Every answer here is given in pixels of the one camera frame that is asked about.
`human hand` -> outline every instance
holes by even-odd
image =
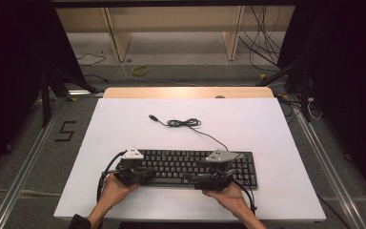
[[[233,182],[222,191],[203,190],[203,194],[215,198],[219,204],[231,211],[237,218],[239,218],[240,210],[249,209],[239,186]]]
[[[109,210],[138,187],[138,184],[126,186],[122,184],[115,175],[109,174],[105,179],[105,184],[99,201],[88,217],[88,220],[91,222],[91,228],[97,228]]]
[[[266,228],[251,211],[243,198],[239,186],[234,182],[231,182],[231,184],[222,191],[203,190],[203,194],[208,197],[215,198],[219,204],[230,210],[236,218],[241,220],[246,228]]]
[[[105,179],[102,194],[97,204],[105,205],[110,210],[138,187],[138,184],[124,185],[115,175],[109,174]]]

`white table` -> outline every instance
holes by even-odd
[[[188,128],[161,121],[202,121],[198,131],[231,151],[252,151],[258,178],[254,190],[260,219],[322,221],[325,215],[275,98],[102,98],[54,216],[87,217],[95,205],[100,173],[128,148],[214,150],[223,147]],[[237,221],[198,190],[140,187],[106,215],[123,221]]]

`electronic device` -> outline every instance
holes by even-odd
[[[97,200],[100,198],[108,174],[114,174],[125,185],[139,183],[186,186],[197,190],[222,191],[234,182],[246,193],[251,203],[251,210],[254,212],[256,210],[254,198],[244,187],[248,186],[251,192],[251,185],[257,187],[254,160],[251,152],[246,154],[221,150],[211,152],[131,148],[115,156],[102,173],[97,188]],[[122,157],[115,170],[110,170],[120,156]]]

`gray floor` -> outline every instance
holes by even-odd
[[[280,40],[280,37],[282,38],[282,34],[278,35],[277,39]],[[273,73],[260,71],[251,66],[249,53],[244,47],[239,47],[237,59],[234,62],[227,61],[219,34],[168,33],[160,35],[158,39],[154,38],[155,35],[152,33],[138,34],[133,37],[126,58],[131,62],[125,61],[124,63],[126,75],[138,78],[133,80],[124,75],[121,67],[115,63],[105,36],[70,34],[70,40],[77,56],[89,52],[100,53],[107,57],[106,60],[95,65],[81,66],[84,74],[96,74],[108,79],[106,82],[95,76],[87,77],[88,83],[99,89],[129,86],[181,86],[175,83],[187,82],[201,86],[254,85],[260,81],[261,74]],[[94,59],[96,57],[92,58],[91,60],[80,60],[80,63],[90,65],[97,60]],[[273,66],[265,65],[266,63],[262,59],[256,58],[253,61],[257,63],[258,67],[275,69]],[[141,64],[148,65],[149,73],[145,76],[133,76],[132,66]],[[271,88],[275,93],[283,93],[283,81],[285,78],[272,85]],[[48,134],[48,139],[10,211],[4,228],[67,227],[66,221],[55,219],[52,215],[89,126],[97,100],[96,96],[77,96],[75,100],[68,99],[64,104],[62,101],[52,102],[54,111],[57,111],[56,119]],[[284,115],[290,112],[290,108],[284,104],[282,109]],[[292,114],[287,117],[287,120],[316,193],[347,220],[298,118]],[[71,141],[56,142],[56,139],[64,138],[64,135],[59,132],[65,121],[75,121],[68,126],[74,131],[74,135]],[[11,144],[11,153],[0,158],[0,203],[16,179],[35,139],[41,132],[41,123],[42,105],[36,101],[33,110]],[[366,221],[366,183],[363,177],[353,162],[345,158],[344,154],[347,152],[342,147],[330,121],[323,116],[318,121],[313,120],[312,125],[330,160],[336,166],[359,213]],[[264,221],[264,223],[268,228],[345,228],[328,206],[322,203],[322,208],[327,213],[327,220],[320,223],[283,221]],[[107,221],[104,228],[117,228],[117,225],[118,222]]]

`keyboard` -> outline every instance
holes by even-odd
[[[142,186],[163,186],[163,187],[190,187],[193,185],[185,179],[185,174],[195,176],[207,174],[205,168],[197,166],[197,162],[209,156],[213,151],[172,151],[172,150],[142,150],[138,151],[144,155],[141,161],[142,167],[153,167],[155,177],[147,179]],[[234,169],[233,177],[244,187],[249,189],[257,188],[256,170],[254,167],[254,156],[252,152],[233,152],[244,155],[232,161],[229,169]]]

